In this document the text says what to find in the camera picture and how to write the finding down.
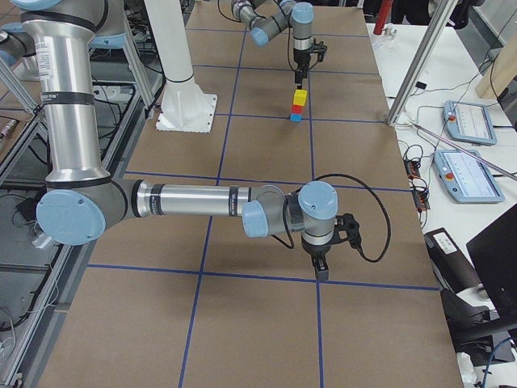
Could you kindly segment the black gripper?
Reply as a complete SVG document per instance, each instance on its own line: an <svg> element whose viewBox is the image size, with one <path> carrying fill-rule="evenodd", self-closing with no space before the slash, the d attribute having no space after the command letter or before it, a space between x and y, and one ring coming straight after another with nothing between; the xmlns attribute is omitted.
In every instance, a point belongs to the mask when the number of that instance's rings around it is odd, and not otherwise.
<svg viewBox="0 0 517 388"><path fill-rule="evenodd" d="M311 52L309 49L299 50L293 49L293 59L296 63L294 70L294 79L297 89L303 88L303 82L306 79L306 71L309 70L311 60Z"/></svg>
<svg viewBox="0 0 517 388"><path fill-rule="evenodd" d="M305 240L302 240L301 243L304 251L311 257L316 280L329 280L329 267L326 262L326 254L330 251L331 245L314 245Z"/></svg>

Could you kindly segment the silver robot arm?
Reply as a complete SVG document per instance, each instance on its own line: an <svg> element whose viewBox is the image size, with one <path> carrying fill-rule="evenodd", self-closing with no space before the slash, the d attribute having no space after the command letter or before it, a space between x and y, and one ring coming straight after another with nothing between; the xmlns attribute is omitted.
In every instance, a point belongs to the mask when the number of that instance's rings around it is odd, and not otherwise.
<svg viewBox="0 0 517 388"><path fill-rule="evenodd" d="M313 38L313 5L309 2L280 1L277 3L279 10L266 17L256 11L262 4L263 1L232 1L232 15L250 29L254 42L260 47L284 30L292 29L292 51L296 62L296 68L292 71L296 87L302 89L309 74L311 56L318 55L317 60L322 61L326 52L326 46Z"/></svg>
<svg viewBox="0 0 517 388"><path fill-rule="evenodd" d="M132 217L195 214L240 217L247 236L301 234L315 276L326 280L326 253L337 230L338 196L322 181L286 195L277 187L185 186L115 179L100 159L90 45L125 42L121 1L20 1L23 29L35 42L52 170L37 205L41 229L80 246Z"/></svg>

